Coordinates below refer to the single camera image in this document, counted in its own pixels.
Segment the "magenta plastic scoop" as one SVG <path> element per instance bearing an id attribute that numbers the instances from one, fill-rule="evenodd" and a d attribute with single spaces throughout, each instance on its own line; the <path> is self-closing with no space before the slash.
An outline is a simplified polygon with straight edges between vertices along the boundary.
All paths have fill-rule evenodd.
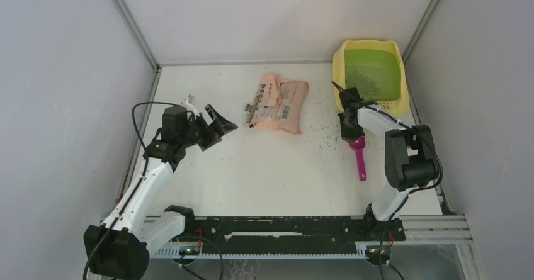
<path id="1" fill-rule="evenodd" d="M 366 167 L 365 167 L 365 158 L 364 158 L 364 149 L 366 146 L 365 137 L 362 136 L 357 140 L 352 140 L 349 143 L 350 149 L 355 153 L 356 165 L 358 168 L 358 177 L 360 181 L 367 180 Z"/>

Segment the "pink cat litter bag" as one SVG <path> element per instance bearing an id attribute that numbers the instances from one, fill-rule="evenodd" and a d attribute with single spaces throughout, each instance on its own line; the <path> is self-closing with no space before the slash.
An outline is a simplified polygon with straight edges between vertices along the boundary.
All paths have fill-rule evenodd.
<path id="1" fill-rule="evenodd" d="M 301 134 L 300 115 L 308 93 L 306 81 L 284 79 L 272 73 L 263 75 L 253 104 L 246 106 L 249 113 L 246 127 Z"/>

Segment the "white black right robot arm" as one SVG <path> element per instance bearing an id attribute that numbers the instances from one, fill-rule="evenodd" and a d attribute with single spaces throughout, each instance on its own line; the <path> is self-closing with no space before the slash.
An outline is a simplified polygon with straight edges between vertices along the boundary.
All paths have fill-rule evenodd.
<path id="1" fill-rule="evenodd" d="M 384 173 L 387 184 L 367 208 L 367 237 L 379 240 L 389 231 L 388 221 L 399 216 L 409 197 L 434 189 L 443 179 L 443 166 L 429 126 L 409 126 L 385 112 L 376 101 L 363 100 L 356 88 L 338 91 L 342 112 L 338 114 L 341 138 L 362 154 L 361 140 L 369 131 L 384 141 Z"/>

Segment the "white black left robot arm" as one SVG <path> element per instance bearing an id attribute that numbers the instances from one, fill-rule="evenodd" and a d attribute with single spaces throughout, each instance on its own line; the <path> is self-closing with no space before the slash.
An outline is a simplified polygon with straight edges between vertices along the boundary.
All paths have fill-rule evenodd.
<path id="1" fill-rule="evenodd" d="M 211 105 L 205 111 L 207 123 L 192 104 L 166 103 L 162 125 L 149 144 L 142 144 L 143 163 L 132 185 L 100 225 L 90 225 L 83 240 L 87 262 L 83 279 L 89 274 L 112 279 L 141 279 L 150 259 L 174 237 L 193 238 L 197 231 L 191 208 L 171 205 L 148 227 L 144 226 L 151 204 L 170 180 L 186 151 L 202 151 L 219 143 L 238 126 L 217 113 Z"/>

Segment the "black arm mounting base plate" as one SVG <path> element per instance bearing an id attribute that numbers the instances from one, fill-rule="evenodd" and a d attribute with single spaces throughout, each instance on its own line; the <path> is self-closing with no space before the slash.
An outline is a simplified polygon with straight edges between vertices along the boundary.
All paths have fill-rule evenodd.
<path id="1" fill-rule="evenodd" d="M 358 242 L 403 242 L 404 225 L 352 216 L 196 217 L 173 242 L 191 242 L 204 254 L 333 255 L 356 251 Z"/>

